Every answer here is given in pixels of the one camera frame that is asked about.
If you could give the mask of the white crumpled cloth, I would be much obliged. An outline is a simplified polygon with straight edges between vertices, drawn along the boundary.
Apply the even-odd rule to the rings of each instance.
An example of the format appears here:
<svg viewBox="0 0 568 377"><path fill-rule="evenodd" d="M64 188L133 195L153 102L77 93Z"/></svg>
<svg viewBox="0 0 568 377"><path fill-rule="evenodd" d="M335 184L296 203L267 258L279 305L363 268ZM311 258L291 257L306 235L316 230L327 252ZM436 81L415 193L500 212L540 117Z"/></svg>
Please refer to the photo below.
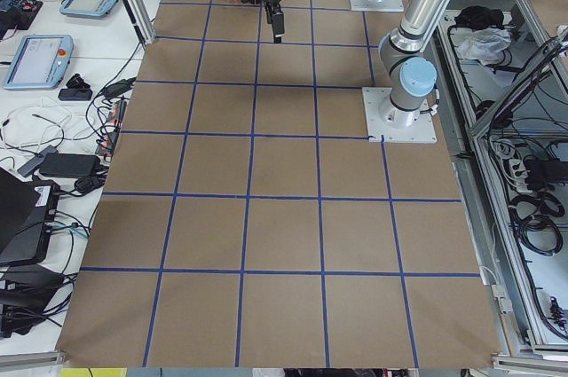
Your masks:
<svg viewBox="0 0 568 377"><path fill-rule="evenodd" d="M511 34L508 30L486 28L467 35L456 53L460 59L477 60L487 66L500 62L510 44Z"/></svg>

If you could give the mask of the blue teach pendant near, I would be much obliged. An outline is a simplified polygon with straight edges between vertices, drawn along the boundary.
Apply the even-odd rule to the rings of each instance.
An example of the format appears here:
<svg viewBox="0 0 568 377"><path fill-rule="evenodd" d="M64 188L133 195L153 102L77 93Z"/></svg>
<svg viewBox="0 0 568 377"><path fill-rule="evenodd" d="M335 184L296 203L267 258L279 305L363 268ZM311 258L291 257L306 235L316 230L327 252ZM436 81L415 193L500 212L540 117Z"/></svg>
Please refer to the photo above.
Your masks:
<svg viewBox="0 0 568 377"><path fill-rule="evenodd" d="M74 49L71 35L25 35L9 66L6 90L56 88L67 71Z"/></svg>

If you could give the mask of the black power adapter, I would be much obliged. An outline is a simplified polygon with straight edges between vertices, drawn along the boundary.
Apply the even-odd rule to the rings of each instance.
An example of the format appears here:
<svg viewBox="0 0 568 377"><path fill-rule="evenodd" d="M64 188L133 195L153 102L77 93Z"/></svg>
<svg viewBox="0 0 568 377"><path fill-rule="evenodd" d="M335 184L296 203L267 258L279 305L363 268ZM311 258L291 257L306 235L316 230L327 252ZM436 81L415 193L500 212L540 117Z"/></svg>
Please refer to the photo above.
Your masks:
<svg viewBox="0 0 568 377"><path fill-rule="evenodd" d="M99 164L97 155L47 153L39 167L39 173L46 177L87 177Z"/></svg>

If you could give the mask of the black laptop computer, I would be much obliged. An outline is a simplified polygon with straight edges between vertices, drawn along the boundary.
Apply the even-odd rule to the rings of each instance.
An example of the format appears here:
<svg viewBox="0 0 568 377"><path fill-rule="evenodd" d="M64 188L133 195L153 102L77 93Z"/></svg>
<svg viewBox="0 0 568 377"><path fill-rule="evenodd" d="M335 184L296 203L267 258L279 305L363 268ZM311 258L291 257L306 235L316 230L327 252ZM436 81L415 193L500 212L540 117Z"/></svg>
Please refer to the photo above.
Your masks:
<svg viewBox="0 0 568 377"><path fill-rule="evenodd" d="M1 170L1 265L40 263L47 256L59 185L52 180L23 182Z"/></svg>

